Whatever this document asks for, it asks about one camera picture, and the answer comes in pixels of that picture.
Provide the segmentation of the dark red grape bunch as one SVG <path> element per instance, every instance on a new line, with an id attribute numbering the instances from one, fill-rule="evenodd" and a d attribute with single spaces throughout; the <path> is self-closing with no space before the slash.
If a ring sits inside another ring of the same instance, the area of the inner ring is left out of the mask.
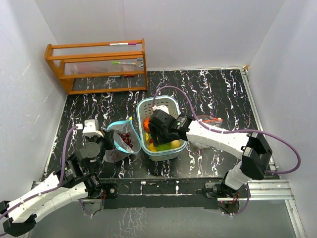
<path id="1" fill-rule="evenodd" d="M 130 148 L 133 148 L 132 140 L 130 139 L 131 133 L 119 133 L 118 134 L 124 143 L 126 143 Z"/>

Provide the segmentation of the wooden shelf rack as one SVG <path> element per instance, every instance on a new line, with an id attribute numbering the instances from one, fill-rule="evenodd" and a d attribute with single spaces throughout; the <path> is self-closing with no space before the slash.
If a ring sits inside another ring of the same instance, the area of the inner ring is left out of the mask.
<path id="1" fill-rule="evenodd" d="M 136 42 L 137 45 L 109 46 Z M 145 40 L 48 44 L 44 58 L 68 95 L 146 91 Z M 112 64 L 112 61 L 137 65 Z"/>

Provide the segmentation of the blue zipper clear bag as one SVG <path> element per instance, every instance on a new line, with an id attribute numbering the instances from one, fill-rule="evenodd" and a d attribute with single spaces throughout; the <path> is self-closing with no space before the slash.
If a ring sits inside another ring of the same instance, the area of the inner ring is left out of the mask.
<path id="1" fill-rule="evenodd" d="M 105 150 L 103 160 L 108 163 L 116 163 L 125 159 L 130 155 L 137 155 L 141 150 L 141 139 L 136 132 L 132 123 L 132 118 L 128 120 L 120 120 L 111 123 L 106 131 L 113 131 L 114 145 L 115 147 L 111 150 Z M 130 148 L 126 143 L 123 142 L 119 133 L 131 133 L 130 139 L 132 140 L 133 148 Z"/>

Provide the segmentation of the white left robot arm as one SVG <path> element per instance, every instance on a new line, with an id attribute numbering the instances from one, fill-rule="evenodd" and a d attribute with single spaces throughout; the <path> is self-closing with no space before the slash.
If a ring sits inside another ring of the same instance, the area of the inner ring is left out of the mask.
<path id="1" fill-rule="evenodd" d="M 13 237 L 31 231 L 51 212 L 80 199 L 101 196 L 104 188 L 98 170 L 106 150 L 114 148 L 113 133 L 87 138 L 82 148 L 61 164 L 44 181 L 14 201 L 0 203 L 0 216 L 6 218 L 3 231 Z"/>

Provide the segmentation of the orange pumpkin toy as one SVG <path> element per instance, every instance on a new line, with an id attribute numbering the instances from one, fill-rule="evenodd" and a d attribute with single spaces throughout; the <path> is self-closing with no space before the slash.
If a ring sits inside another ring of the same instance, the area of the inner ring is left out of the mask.
<path id="1" fill-rule="evenodd" d="M 143 128 L 147 133 L 150 133 L 149 120 L 150 117 L 146 118 L 143 122 Z"/>

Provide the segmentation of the yellow lemon fruit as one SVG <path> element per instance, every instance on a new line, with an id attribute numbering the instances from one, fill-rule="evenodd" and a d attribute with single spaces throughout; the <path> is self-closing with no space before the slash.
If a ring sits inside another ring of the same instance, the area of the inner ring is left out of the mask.
<path id="1" fill-rule="evenodd" d="M 179 140 L 174 140 L 171 142 L 171 149 L 176 149 L 180 147 L 180 141 Z"/>

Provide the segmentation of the green capped marker pen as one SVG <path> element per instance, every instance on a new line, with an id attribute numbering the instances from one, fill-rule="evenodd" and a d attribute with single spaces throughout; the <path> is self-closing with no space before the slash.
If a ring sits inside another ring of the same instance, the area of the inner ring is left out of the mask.
<path id="1" fill-rule="evenodd" d="M 136 62 L 122 62 L 122 61 L 112 61 L 112 64 L 124 64 L 124 65 L 137 65 Z"/>

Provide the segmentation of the aluminium frame rail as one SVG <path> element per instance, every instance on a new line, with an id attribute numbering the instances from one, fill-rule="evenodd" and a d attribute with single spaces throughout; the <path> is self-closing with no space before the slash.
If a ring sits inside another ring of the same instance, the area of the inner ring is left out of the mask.
<path id="1" fill-rule="evenodd" d="M 249 98 L 249 102 L 254 114 L 254 118 L 259 130 L 263 130 L 262 123 L 256 108 L 255 101 L 251 92 L 249 79 L 248 79 L 248 66 L 245 65 L 240 70 L 243 83 Z M 267 179 L 267 180 L 255 180 L 249 183 L 251 186 L 251 200 L 283 200 L 290 221 L 292 223 L 293 230 L 297 238 L 305 238 L 306 234 L 295 204 L 295 197 L 293 195 L 290 183 L 286 179 Z"/>

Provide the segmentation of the green bumpy fruit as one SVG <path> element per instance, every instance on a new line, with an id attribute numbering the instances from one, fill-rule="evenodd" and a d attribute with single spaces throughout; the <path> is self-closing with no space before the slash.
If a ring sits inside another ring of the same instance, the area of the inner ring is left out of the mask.
<path id="1" fill-rule="evenodd" d="M 156 146 L 157 151 L 166 151 L 171 149 L 171 142 Z"/>

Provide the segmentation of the red zipper clear bag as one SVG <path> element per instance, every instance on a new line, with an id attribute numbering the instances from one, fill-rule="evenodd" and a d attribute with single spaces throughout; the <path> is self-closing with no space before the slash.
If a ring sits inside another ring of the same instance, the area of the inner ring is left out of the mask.
<path id="1" fill-rule="evenodd" d="M 222 118 L 214 118 L 208 115 L 200 115 L 197 116 L 199 120 L 201 120 L 203 123 L 211 125 L 211 126 L 215 126 L 215 127 L 221 127 L 222 125 Z M 204 148 L 208 148 L 207 145 L 201 143 L 201 142 L 192 142 L 192 144 L 194 146 L 196 146 L 199 149 L 204 149 Z"/>

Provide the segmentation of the pink white marker pen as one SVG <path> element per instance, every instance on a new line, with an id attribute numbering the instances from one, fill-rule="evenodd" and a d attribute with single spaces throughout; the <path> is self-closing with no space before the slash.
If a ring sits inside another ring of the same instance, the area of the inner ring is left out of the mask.
<path id="1" fill-rule="evenodd" d="M 129 45 L 137 45 L 137 43 L 136 42 L 109 43 L 109 46 L 129 46 Z"/>

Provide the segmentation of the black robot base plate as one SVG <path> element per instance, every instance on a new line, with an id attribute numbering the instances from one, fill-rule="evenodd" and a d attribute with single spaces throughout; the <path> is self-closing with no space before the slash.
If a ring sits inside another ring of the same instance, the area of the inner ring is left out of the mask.
<path id="1" fill-rule="evenodd" d="M 180 208 L 218 209 L 221 201 L 241 201 L 248 196 L 246 188 L 238 197 L 212 195 L 219 178 L 116 178 L 101 179 L 101 186 L 82 197 L 84 203 L 100 203 L 104 209 Z"/>

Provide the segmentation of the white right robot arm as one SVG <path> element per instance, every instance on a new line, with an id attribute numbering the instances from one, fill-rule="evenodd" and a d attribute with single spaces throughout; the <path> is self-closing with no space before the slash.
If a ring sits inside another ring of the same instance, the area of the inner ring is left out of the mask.
<path id="1" fill-rule="evenodd" d="M 184 114 L 174 118 L 157 109 L 149 119 L 149 129 L 156 147 L 174 140 L 184 140 L 203 148 L 223 150 L 240 159 L 240 162 L 225 174 L 221 183 L 207 189 L 215 196 L 233 197 L 247 182 L 254 179 L 263 180 L 272 155 L 267 140 L 260 133 L 234 133 Z"/>

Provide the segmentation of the light blue plastic basket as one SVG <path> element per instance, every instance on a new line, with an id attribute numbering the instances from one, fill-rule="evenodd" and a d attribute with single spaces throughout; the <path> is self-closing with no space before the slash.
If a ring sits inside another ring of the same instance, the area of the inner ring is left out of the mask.
<path id="1" fill-rule="evenodd" d="M 153 114 L 152 105 L 153 105 L 153 97 L 145 98 L 141 100 L 137 105 L 136 112 L 137 112 L 139 133 L 141 138 L 141 147 L 152 161 L 158 162 L 158 161 L 175 159 L 176 157 L 178 157 L 180 152 L 182 152 L 186 148 L 188 144 L 187 141 L 180 140 L 180 146 L 175 149 L 158 151 L 158 152 L 150 151 L 148 149 L 148 145 L 146 143 L 146 131 L 144 130 L 143 122 L 146 118 L 150 117 Z M 178 102 L 171 96 L 164 95 L 164 96 L 156 97 L 155 105 L 167 106 L 169 110 L 169 114 L 173 116 L 174 118 L 177 118 L 181 113 Z"/>

